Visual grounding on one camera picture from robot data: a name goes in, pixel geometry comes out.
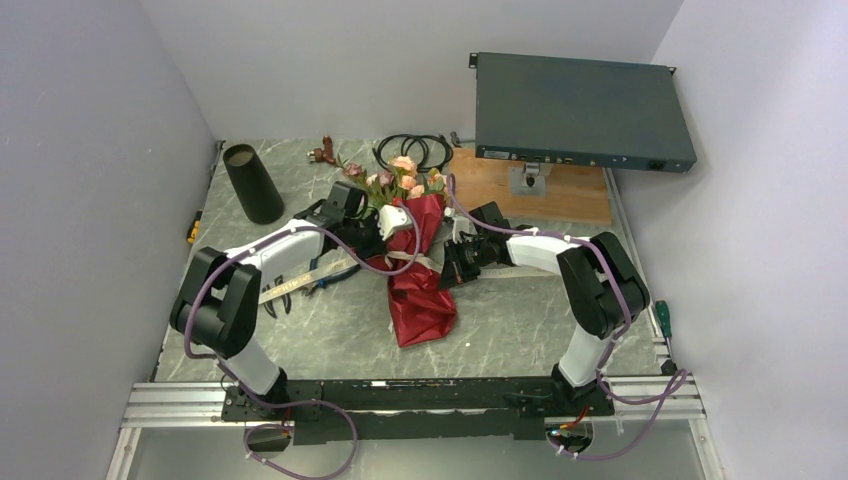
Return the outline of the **red flower bouquet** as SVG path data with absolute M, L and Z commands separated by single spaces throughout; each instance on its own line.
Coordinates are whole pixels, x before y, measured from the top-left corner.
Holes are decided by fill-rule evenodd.
M 368 259 L 375 269 L 399 272 L 387 281 L 397 344 L 409 347 L 445 337 L 457 319 L 457 307 L 451 294 L 438 287 L 440 268 L 428 257 L 450 205 L 445 176 L 435 168 L 419 172 L 409 156 L 396 156 L 375 173 L 352 161 L 341 168 L 347 180 L 365 190 L 369 213 L 380 215 L 393 208 L 413 222 L 392 229 L 386 251 Z

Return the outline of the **beige ribbon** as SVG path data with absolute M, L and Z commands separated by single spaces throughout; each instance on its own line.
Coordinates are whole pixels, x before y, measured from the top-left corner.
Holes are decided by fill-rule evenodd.
M 267 303 L 284 295 L 310 286 L 319 280 L 326 280 L 331 275 L 340 274 L 343 270 L 347 270 L 355 265 L 359 265 L 356 257 L 347 255 L 331 264 L 320 266 L 314 270 L 310 270 L 292 280 L 286 281 L 280 285 L 275 285 L 264 290 L 259 295 L 259 304 Z M 559 273 L 550 272 L 541 268 L 532 266 L 507 266 L 507 267 L 484 267 L 478 275 L 478 279 L 506 279 L 506 278 L 521 278 L 521 277 L 551 277 L 559 276 Z

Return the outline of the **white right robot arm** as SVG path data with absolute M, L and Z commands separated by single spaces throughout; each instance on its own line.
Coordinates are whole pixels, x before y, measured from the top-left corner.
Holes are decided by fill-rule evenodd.
M 551 401 L 564 415 L 578 413 L 589 402 L 589 389 L 600 383 L 613 342 L 649 306 L 644 280 L 610 232 L 584 238 L 513 228 L 494 202 L 471 210 L 466 218 L 476 232 L 462 232 L 444 243 L 438 288 L 476 280 L 492 264 L 559 275 L 577 327 L 552 370 L 558 382 L 551 388 Z

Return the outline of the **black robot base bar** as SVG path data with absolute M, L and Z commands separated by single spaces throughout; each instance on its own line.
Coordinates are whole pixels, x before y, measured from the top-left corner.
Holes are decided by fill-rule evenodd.
M 225 422 L 262 422 L 293 430 L 297 446 L 350 439 L 407 440 L 508 436 L 541 440 L 558 420 L 610 417 L 611 399 L 595 384 L 570 387 L 555 376 L 291 380 L 291 406 L 257 403 L 226 390 Z

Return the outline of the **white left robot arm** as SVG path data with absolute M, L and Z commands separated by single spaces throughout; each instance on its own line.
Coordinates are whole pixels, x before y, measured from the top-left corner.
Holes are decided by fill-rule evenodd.
M 261 346 L 256 329 L 260 295 L 279 275 L 336 248 L 360 260 L 386 250 L 393 207 L 373 209 L 366 193 L 335 183 L 327 198 L 296 213 L 274 232 L 225 251 L 198 250 L 190 260 L 170 314 L 192 359 L 212 359 L 250 390 L 248 407 L 264 420 L 287 406 L 288 377 Z

